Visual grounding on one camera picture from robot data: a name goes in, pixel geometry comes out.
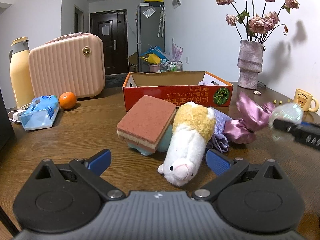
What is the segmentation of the iridescent plastic ball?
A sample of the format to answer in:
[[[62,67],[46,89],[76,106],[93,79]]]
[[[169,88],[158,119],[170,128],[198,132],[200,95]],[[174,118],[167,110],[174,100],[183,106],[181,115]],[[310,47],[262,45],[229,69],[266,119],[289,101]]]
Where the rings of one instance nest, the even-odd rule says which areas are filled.
[[[277,106],[271,113],[268,126],[273,128],[273,121],[281,119],[285,121],[293,122],[294,124],[300,124],[303,120],[303,111],[299,104],[294,102],[285,103]]]

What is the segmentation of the white yellow plush hamster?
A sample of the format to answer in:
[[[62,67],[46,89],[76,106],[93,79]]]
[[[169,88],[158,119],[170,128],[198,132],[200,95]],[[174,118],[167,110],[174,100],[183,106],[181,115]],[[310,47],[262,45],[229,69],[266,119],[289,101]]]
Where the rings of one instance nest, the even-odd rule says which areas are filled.
[[[183,104],[176,112],[171,142],[158,173],[176,187],[192,180],[198,173],[215,124],[213,108],[192,101]]]

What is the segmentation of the pink layered sponge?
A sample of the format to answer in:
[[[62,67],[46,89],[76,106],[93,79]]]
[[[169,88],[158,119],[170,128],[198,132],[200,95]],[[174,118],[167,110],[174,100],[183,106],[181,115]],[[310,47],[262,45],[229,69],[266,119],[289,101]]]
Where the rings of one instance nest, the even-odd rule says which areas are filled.
[[[142,155],[152,155],[157,151],[175,113],[173,103],[145,95],[117,124],[117,135]]]

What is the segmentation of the pink satin scrunchie bow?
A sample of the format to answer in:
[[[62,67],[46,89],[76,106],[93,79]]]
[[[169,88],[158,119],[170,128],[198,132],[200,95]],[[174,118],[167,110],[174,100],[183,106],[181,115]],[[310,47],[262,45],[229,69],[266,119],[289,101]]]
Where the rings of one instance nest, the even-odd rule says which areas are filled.
[[[255,141],[255,132],[268,126],[268,120],[275,106],[272,102],[258,105],[244,92],[239,94],[236,107],[241,115],[225,123],[223,135],[236,144],[249,144]]]

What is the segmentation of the lavender knitted sock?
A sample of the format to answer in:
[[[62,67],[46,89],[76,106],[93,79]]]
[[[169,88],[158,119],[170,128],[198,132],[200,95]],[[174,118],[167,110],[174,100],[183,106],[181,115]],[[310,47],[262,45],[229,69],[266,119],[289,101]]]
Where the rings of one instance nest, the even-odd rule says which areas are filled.
[[[214,148],[220,153],[225,153],[229,149],[229,142],[227,137],[223,133],[226,122],[230,121],[231,118],[215,108],[213,108],[213,110],[216,123],[214,126],[213,135],[207,143],[207,148]]]

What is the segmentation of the yellow bear mug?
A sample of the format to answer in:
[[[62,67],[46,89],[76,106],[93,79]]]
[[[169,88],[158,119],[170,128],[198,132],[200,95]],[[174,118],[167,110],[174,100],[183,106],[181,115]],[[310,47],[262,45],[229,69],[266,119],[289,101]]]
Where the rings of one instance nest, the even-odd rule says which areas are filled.
[[[300,105],[304,112],[315,113],[319,110],[319,101],[302,89],[296,89],[293,101]]]

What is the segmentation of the orange tangerine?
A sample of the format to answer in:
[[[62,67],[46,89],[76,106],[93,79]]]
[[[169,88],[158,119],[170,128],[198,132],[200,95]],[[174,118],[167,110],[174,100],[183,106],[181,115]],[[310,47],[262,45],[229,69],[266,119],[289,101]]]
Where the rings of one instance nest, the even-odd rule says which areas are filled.
[[[62,93],[59,97],[60,107],[65,110],[70,110],[76,106],[76,96],[72,92]]]

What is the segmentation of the blue tissue pack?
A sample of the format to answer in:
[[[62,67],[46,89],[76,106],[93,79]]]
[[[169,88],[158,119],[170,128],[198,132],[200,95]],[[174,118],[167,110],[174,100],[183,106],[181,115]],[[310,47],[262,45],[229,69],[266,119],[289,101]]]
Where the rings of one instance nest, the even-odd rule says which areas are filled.
[[[59,111],[59,100],[55,95],[34,98],[29,108],[19,119],[25,131],[51,128]]]

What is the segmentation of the red cardboard pumpkin box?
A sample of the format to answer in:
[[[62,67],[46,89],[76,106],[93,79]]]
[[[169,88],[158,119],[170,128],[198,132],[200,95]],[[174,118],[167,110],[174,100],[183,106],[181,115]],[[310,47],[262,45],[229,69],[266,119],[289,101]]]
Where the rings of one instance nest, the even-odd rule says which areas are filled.
[[[149,95],[175,104],[192,101],[205,107],[228,107],[233,85],[210,72],[131,72],[123,84],[128,111],[143,96]]]

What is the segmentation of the black monitor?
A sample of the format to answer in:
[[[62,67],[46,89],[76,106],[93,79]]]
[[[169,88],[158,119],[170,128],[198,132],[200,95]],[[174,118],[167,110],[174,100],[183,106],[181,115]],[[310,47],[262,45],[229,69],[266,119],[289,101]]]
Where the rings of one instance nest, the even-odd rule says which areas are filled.
[[[6,143],[14,136],[15,132],[7,115],[2,93],[0,92],[0,149],[2,150]]]

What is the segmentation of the purple textured vase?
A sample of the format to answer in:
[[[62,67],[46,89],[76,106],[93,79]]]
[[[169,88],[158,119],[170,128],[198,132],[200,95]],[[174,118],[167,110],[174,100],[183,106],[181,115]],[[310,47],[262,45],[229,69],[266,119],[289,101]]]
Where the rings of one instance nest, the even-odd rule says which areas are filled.
[[[263,45],[259,42],[240,41],[238,86],[254,90],[258,86],[258,74],[263,71]]]

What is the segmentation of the pink ribbed suitcase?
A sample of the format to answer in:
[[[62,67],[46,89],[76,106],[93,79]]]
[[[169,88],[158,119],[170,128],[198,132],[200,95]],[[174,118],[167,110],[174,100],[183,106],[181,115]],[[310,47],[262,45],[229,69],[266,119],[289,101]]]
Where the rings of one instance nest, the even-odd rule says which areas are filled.
[[[28,57],[36,97],[72,92],[97,96],[105,87],[102,40],[90,33],[69,34],[32,49]]]

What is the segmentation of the yellow thermos bottle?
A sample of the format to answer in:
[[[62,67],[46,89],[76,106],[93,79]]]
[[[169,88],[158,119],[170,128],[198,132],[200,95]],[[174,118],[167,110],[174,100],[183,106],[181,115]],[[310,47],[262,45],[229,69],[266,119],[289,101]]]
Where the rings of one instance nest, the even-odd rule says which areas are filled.
[[[35,97],[29,71],[28,42],[27,37],[17,38],[12,41],[9,51],[10,79],[17,108],[31,103]]]

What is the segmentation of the dark brown door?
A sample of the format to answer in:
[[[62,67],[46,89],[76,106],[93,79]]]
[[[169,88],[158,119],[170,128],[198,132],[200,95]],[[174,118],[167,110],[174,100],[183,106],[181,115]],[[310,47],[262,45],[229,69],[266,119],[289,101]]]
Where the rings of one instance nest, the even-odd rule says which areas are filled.
[[[91,13],[90,32],[103,42],[105,74],[128,73],[127,10]]]

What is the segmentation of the grey refrigerator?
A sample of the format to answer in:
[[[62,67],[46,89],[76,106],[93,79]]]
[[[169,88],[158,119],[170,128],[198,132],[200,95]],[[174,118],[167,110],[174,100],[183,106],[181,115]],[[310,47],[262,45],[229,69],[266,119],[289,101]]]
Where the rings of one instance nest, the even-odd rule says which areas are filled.
[[[149,72],[149,63],[140,57],[145,57],[144,53],[155,46],[164,50],[164,36],[158,36],[158,28],[161,19],[161,7],[141,6],[137,7],[137,54],[138,71]]]

